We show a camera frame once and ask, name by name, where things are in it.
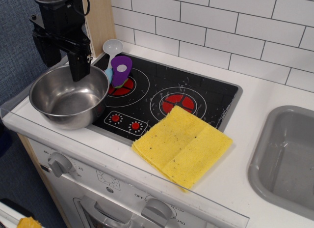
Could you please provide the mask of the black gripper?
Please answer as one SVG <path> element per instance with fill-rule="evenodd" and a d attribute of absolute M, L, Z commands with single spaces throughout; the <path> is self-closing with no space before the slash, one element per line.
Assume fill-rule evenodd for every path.
<path fill-rule="evenodd" d="M 52 67 L 61 61 L 60 50 L 67 52 L 74 82 L 90 74 L 90 40 L 82 30 L 90 12 L 90 0 L 86 1 L 84 9 L 82 0 L 35 0 L 41 15 L 31 18 L 39 34 L 33 34 L 33 40 L 43 63 Z"/>

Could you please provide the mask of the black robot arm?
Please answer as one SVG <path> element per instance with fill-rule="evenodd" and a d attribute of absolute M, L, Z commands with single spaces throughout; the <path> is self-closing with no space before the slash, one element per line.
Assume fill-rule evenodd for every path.
<path fill-rule="evenodd" d="M 90 39 L 83 31 L 90 9 L 82 0 L 35 0 L 40 15 L 31 15 L 32 37 L 40 57 L 47 67 L 61 61 L 61 52 L 68 57 L 74 82 L 90 73 L 92 59 Z"/>

